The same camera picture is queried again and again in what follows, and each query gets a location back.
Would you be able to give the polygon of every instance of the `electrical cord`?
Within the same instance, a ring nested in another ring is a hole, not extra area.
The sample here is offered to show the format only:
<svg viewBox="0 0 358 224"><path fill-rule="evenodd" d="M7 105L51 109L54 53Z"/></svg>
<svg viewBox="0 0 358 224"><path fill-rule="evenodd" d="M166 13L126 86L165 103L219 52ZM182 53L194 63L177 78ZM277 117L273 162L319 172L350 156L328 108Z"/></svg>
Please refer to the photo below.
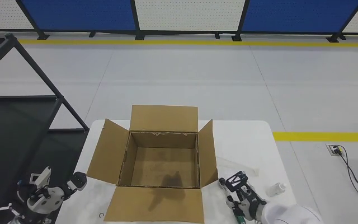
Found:
<svg viewBox="0 0 358 224"><path fill-rule="evenodd" d="M352 168L348 165L348 153L347 153L346 149L345 149L343 146L337 145L336 147L337 147L337 149L335 149L335 150L333 150L333 151L334 151L335 153L337 153L339 156L341 156L341 158L343 159L343 161L344 161L345 164L347 165L347 170L348 170L349 179L351 180L351 183L352 183L354 189L355 189L356 192L358 193L358 190L357 190L355 184L354 184L353 181L352 181L351 173L352 173L353 178L354 178L354 180L356 181L357 184L358 184L358 180L357 180L356 175L354 174ZM346 161L346 160L344 159L344 157L342 156L342 152L341 152L341 150L339 149L339 147L342 147L343 150L345 151L345 154L346 154L346 156L347 156L347 161Z"/></svg>

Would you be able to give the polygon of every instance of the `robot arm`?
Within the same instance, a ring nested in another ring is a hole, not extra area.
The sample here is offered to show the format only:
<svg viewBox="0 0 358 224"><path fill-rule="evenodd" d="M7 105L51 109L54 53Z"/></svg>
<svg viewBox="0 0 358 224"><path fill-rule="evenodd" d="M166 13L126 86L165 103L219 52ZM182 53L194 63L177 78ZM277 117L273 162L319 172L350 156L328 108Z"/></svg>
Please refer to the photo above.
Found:
<svg viewBox="0 0 358 224"><path fill-rule="evenodd" d="M31 174L30 183L23 184L18 182L17 196L22 201L23 208L16 211L10 205L8 209L15 214L14 219L9 224L32 224L50 223L48 215L56 211L63 201L70 198L76 191L81 191L87 184L86 175L82 172L75 172L70 179L62 186L49 188L51 168L46 167L39 174ZM28 197L23 199L19 191L26 188L29 192Z"/></svg>
<svg viewBox="0 0 358 224"><path fill-rule="evenodd" d="M227 195L227 205L235 216L240 215L262 224L323 224L322 218L311 209L293 205L285 206L261 199L248 183L247 175L240 171L227 180L220 178L220 185L228 192L236 192L239 202Z"/></svg>

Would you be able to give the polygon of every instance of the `black cable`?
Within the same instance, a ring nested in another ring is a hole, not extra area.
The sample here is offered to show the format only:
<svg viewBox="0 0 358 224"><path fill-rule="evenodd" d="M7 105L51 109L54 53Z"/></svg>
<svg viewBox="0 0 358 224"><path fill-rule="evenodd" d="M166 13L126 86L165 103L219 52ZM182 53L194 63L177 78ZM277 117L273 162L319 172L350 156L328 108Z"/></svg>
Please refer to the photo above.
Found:
<svg viewBox="0 0 358 224"><path fill-rule="evenodd" d="M347 165L347 170L348 170L349 179L351 180L351 183L352 183L354 189L355 189L356 192L358 193L358 190L357 190L356 186L354 185L354 183L353 183L353 181L352 181L351 173L352 173L353 178L354 178L354 180L356 181L356 183L358 183L358 180L357 180L356 175L354 174L353 170L352 170L351 167L348 165L348 153L347 153L346 149L345 149L343 146L337 145L337 147L338 147L337 153L339 154L339 156L341 156L341 158L343 159L343 161L344 161L345 164ZM343 158L342 152L341 152L341 150L339 149L339 147L342 147L343 150L345 151L346 156L347 156L347 161Z"/></svg>

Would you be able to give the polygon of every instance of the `blue wall panel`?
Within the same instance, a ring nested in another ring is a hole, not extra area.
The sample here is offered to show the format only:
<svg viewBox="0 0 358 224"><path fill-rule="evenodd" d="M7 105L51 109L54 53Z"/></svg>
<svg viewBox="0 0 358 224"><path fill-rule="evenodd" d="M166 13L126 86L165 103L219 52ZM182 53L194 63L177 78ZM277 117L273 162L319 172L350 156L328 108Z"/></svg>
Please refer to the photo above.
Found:
<svg viewBox="0 0 358 224"><path fill-rule="evenodd" d="M43 30L135 30L130 0L22 0Z"/></svg>
<svg viewBox="0 0 358 224"><path fill-rule="evenodd" d="M250 0L243 31L337 32L358 0Z"/></svg>

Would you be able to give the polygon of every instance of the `white pegboard panel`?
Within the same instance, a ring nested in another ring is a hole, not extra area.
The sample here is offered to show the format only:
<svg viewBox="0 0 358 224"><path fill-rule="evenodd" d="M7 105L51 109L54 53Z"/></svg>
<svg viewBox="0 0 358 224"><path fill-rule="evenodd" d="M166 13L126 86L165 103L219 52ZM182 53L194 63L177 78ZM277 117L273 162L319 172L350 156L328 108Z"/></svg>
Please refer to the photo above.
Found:
<svg viewBox="0 0 358 224"><path fill-rule="evenodd" d="M343 32L358 32L358 13L352 18Z"/></svg>
<svg viewBox="0 0 358 224"><path fill-rule="evenodd" d="M236 31L244 0L135 0L141 30Z"/></svg>
<svg viewBox="0 0 358 224"><path fill-rule="evenodd" d="M0 0L0 29L33 29L15 0Z"/></svg>

